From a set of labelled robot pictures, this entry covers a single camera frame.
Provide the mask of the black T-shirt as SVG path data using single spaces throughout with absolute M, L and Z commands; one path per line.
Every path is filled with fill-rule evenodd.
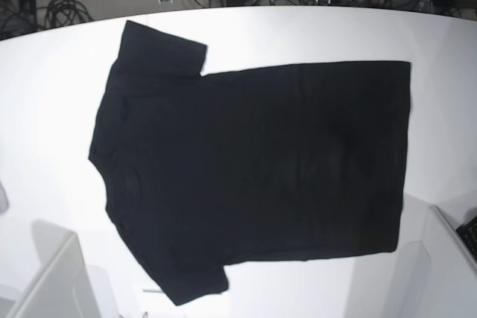
M 411 65 L 305 63 L 202 75 L 204 44 L 127 22 L 89 160 L 121 239 L 175 305 L 224 268 L 393 252 Z

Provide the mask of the black keyboard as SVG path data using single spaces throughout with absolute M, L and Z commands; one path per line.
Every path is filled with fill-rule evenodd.
M 474 217 L 469 223 L 463 224 L 457 228 L 457 233 L 464 242 L 470 254 L 477 256 L 477 217 Z

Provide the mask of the white right table divider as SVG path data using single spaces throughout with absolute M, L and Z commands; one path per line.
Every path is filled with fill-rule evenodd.
M 422 243 L 430 257 L 421 317 L 475 317 L 476 263 L 438 207 L 429 208 Z

